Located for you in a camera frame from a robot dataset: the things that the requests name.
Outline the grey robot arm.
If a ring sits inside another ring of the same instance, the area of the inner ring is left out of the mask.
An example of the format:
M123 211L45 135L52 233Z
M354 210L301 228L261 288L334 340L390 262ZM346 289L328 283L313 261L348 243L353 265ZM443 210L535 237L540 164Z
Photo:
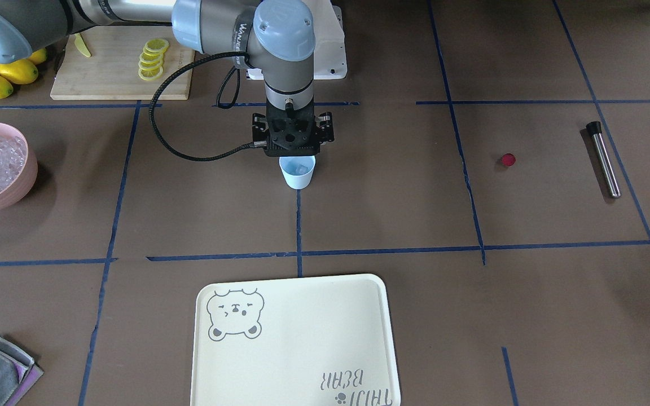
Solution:
M253 114L253 139L237 151L310 156L335 139L332 114L314 109L315 18L302 1L0 1L0 63L25 59L70 34L119 23L170 25L178 43L203 54L171 74L150 101L150 124L170 153L194 162L223 158L175 150L155 121L157 101L175 78L219 59L263 72L266 112Z

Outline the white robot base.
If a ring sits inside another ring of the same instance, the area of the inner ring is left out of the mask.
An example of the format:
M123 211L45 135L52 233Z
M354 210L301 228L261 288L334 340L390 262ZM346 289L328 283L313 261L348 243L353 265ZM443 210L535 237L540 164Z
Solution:
M341 10L330 1L263 1L254 33L264 49L284 61L314 57L314 79L337 80L348 72Z

